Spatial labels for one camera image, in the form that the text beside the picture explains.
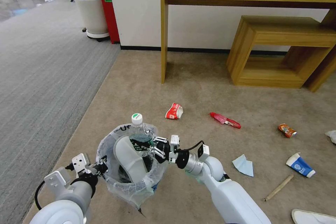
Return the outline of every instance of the wooden stick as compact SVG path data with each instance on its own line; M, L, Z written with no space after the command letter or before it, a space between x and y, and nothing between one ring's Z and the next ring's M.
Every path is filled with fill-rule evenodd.
M275 188L266 198L264 198L265 201L270 200L273 198L275 194L277 194L287 183L294 177L294 175L289 175L277 188Z

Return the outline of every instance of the black baseboard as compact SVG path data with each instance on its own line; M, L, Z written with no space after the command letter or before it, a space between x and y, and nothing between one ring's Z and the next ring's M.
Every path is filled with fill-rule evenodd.
M161 51L161 47L143 47L143 46L128 46L120 45L121 50L139 50L139 51ZM186 52L186 53L218 53L218 54L229 54L229 49L209 49L209 48L182 48L182 47L168 47L168 51L174 52ZM252 50L252 55L277 55L284 56L287 52L285 51L259 51Z

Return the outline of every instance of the potted plant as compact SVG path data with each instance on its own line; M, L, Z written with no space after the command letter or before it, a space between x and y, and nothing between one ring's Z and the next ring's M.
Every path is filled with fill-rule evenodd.
M90 38L109 36L101 0L75 0Z

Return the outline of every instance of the white wall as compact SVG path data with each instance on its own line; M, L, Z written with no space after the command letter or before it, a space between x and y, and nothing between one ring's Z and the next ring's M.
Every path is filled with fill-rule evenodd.
M112 0L123 46L161 46L160 0ZM230 49L241 15L310 16L328 10L222 6L169 6L168 46ZM255 50L287 47L256 46Z

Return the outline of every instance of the white bottle cap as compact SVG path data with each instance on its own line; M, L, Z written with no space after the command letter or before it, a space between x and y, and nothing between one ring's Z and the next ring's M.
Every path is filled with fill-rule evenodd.
M139 125L142 123L142 115L140 113L135 113L132 115L132 123L134 125Z

